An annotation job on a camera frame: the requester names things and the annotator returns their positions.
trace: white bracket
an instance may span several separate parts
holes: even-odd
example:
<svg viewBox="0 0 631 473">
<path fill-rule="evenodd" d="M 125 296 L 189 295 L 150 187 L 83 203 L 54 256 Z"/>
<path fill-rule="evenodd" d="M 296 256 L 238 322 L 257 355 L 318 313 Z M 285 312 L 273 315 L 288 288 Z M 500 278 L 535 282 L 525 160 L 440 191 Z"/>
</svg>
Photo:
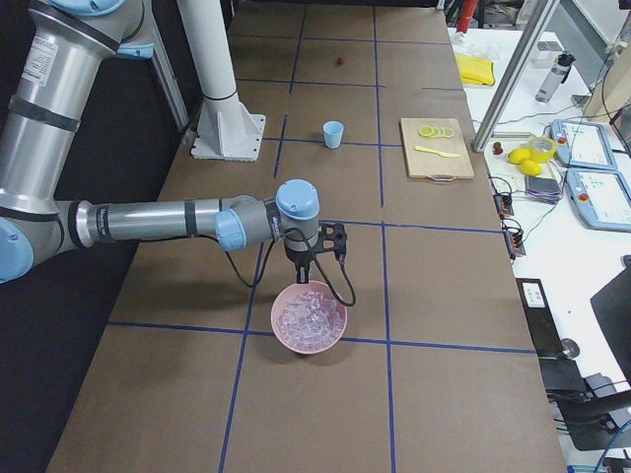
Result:
<svg viewBox="0 0 631 473">
<path fill-rule="evenodd" d="M 256 161 L 263 139 L 265 115 L 250 114 L 238 101 L 237 120 L 230 123 L 222 111 L 210 110 L 206 102 L 202 106 L 197 139 L 191 149 L 193 158 L 203 160 Z"/>
</svg>

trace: lemon slice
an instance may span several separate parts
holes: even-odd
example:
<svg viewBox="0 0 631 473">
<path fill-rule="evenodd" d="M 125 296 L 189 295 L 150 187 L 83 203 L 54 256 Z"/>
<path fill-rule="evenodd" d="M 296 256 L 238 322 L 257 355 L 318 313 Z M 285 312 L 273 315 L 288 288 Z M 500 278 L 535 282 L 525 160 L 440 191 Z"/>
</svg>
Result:
<svg viewBox="0 0 631 473">
<path fill-rule="evenodd" d="M 418 134 L 423 138 L 431 138 L 434 135 L 435 128 L 433 126 L 424 126 L 418 130 Z"/>
</svg>

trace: lemon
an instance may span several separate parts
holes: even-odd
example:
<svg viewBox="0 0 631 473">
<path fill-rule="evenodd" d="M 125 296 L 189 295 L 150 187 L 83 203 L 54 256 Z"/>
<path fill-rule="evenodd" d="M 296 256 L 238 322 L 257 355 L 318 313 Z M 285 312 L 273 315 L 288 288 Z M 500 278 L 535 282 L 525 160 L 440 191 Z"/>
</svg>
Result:
<svg viewBox="0 0 631 473">
<path fill-rule="evenodd" d="M 530 159 L 530 150 L 528 148 L 517 148 L 509 155 L 509 163 L 518 165 L 525 160 Z"/>
<path fill-rule="evenodd" d="M 541 165 L 532 160 L 524 160 L 520 163 L 520 171 L 523 172 L 525 175 L 540 175 Z"/>
</svg>

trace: blue cup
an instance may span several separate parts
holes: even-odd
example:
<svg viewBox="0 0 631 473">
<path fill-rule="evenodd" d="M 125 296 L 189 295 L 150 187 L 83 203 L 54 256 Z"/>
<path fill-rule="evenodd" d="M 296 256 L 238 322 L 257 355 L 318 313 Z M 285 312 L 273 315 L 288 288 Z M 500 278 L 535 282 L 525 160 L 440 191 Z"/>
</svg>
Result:
<svg viewBox="0 0 631 473">
<path fill-rule="evenodd" d="M 322 126 L 322 131 L 324 132 L 324 146 L 331 150 L 339 148 L 344 133 L 344 125 L 339 121 L 327 121 Z"/>
</svg>

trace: metal pole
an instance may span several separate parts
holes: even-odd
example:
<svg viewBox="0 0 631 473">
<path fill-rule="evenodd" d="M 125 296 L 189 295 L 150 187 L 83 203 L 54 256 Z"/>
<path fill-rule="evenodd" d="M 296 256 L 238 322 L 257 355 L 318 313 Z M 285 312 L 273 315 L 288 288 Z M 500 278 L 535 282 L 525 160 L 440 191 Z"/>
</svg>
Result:
<svg viewBox="0 0 631 473">
<path fill-rule="evenodd" d="M 497 92 L 495 96 L 493 96 L 489 109 L 486 111 L 486 115 L 484 115 L 484 119 L 473 140 L 472 148 L 476 153 L 481 153 L 484 150 L 486 143 L 493 133 L 495 125 L 500 121 L 500 116 L 502 116 L 502 112 L 504 108 L 506 108 L 511 94 L 526 67 L 530 52 L 539 41 L 539 37 L 545 30 L 545 27 L 547 27 L 559 1 L 560 0 L 538 0 L 534 6 L 532 16 L 526 25 L 522 38 L 513 53 L 506 73 L 500 81 Z"/>
<path fill-rule="evenodd" d="M 179 91 L 177 78 L 175 77 L 175 72 L 167 56 L 167 49 L 160 36 L 160 30 L 158 30 L 156 20 L 153 15 L 148 15 L 148 17 L 148 21 L 151 22 L 154 37 L 154 55 L 151 58 L 151 62 L 153 62 L 156 73 L 158 74 L 158 80 L 167 96 L 167 102 L 174 116 L 177 131 L 183 131 L 188 124 L 188 111 L 186 110 L 184 99 Z"/>
</svg>

